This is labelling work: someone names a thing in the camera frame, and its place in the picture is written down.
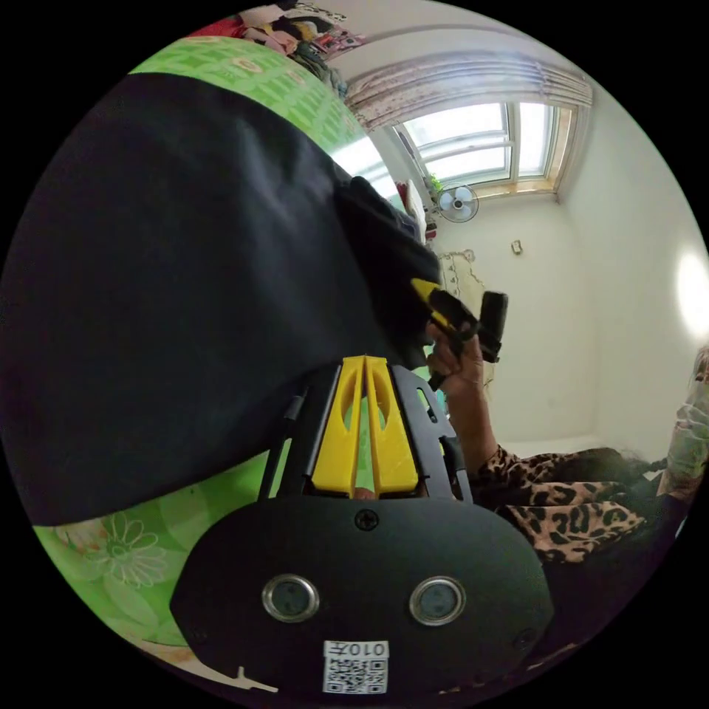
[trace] clothes pile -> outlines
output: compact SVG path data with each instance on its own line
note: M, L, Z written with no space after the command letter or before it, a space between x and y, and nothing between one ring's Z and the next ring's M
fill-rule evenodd
M203 27L190 37L234 37L269 47L298 62L344 99L347 84L326 59L361 45L363 38L335 23L341 19L344 17L290 0L245 10Z

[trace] yellow plastic part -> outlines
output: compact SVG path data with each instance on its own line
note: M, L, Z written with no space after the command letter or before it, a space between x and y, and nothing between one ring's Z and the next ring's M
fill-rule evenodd
M422 281L421 278L412 278L411 285L414 290L419 294L421 300L431 308L431 293L434 290L441 290L441 286L438 283L432 283L431 281ZM443 317L437 310L431 308L431 314L434 319L437 320L446 329L454 329L453 326L448 322L446 318Z
M386 359L365 357L374 493L413 492L419 481ZM379 412L384 417L380 422Z
M338 388L312 474L312 483L317 490L345 493L349 497L355 494L364 360L364 357L345 357L342 360ZM345 416L350 406L352 416L348 429Z

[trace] hand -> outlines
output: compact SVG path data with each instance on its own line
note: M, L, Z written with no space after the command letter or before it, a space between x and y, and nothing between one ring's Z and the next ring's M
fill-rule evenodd
M478 336L464 343L459 359L451 350L448 337L435 324L428 324L426 334L434 341L434 351L428 356L428 370L446 377L440 388L449 404L451 400L483 394L484 361Z

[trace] leopard print sleeve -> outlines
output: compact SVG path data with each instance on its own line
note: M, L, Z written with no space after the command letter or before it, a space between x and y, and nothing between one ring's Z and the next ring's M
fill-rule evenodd
M560 463L576 458L578 453L542 453L519 458L499 445L495 455L471 476L470 482L477 488L527 487L552 480Z

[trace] window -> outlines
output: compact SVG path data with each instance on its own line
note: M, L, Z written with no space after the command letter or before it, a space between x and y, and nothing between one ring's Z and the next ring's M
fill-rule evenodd
M351 145L341 148L332 159L352 177L363 177L384 198L394 203L399 191L389 174L382 156L369 138L361 138Z
M475 185L482 196L554 191L568 135L560 126L568 126L570 112L543 103L485 103L395 130L407 158L444 188Z

